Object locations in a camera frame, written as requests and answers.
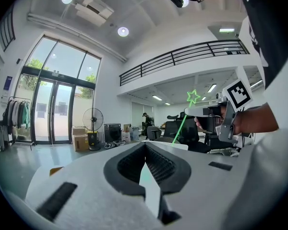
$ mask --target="hand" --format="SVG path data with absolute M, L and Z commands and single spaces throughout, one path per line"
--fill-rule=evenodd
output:
M 226 112 L 226 107 L 222 106 L 221 107 L 221 115 L 222 115 L 222 117 L 220 117 L 220 119 L 221 119 L 220 123 L 222 123 L 223 120 L 224 120 L 225 112 Z M 194 120 L 196 122 L 196 126 L 198 126 L 199 128 L 203 129 L 201 124 L 200 124 L 200 122 L 198 121 L 198 119 L 196 117 L 195 117 Z M 241 128 L 242 127 L 242 113 L 238 113 L 238 115 L 235 118 L 235 121 L 234 121 L 233 125 L 234 125 L 234 128 L 235 128 L 234 135 L 242 133 L 242 128 Z

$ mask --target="tree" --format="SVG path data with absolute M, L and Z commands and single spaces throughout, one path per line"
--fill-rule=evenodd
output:
M 86 76 L 85 80 L 88 82 L 95 83 L 96 77 L 92 73 L 91 75 Z M 91 99 L 92 98 L 93 90 L 87 89 L 87 88 L 82 88 L 82 87 L 79 87 L 79 90 L 81 91 L 81 95 L 80 95 L 81 98 L 85 98 L 85 99 Z
M 36 69 L 41 69 L 43 67 L 43 62 L 39 61 L 38 59 L 31 59 L 27 63 L 28 67 L 33 67 Z M 24 89 L 29 89 L 29 90 L 34 90 L 35 85 L 37 83 L 37 77 L 34 76 L 28 76 L 28 75 L 23 75 L 22 78 L 20 79 L 20 86 L 22 86 Z M 44 81 L 40 82 L 41 86 L 46 86 L 47 83 Z

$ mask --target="metal railing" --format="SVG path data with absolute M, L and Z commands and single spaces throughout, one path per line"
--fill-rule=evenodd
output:
M 15 40 L 15 33 L 13 27 L 13 6 L 4 15 L 0 23 L 0 43 L 5 52 L 10 43 Z
M 240 40 L 218 40 L 194 44 L 164 53 L 120 75 L 120 86 L 153 72 L 203 58 L 249 54 Z

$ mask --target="glass door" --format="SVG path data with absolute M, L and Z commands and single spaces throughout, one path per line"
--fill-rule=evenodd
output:
M 72 106 L 75 87 L 40 79 L 33 97 L 32 134 L 36 144 L 72 142 Z

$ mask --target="black sleeve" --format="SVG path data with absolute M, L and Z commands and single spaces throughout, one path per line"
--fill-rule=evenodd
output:
M 243 0 L 260 47 L 267 88 L 288 58 L 288 0 Z

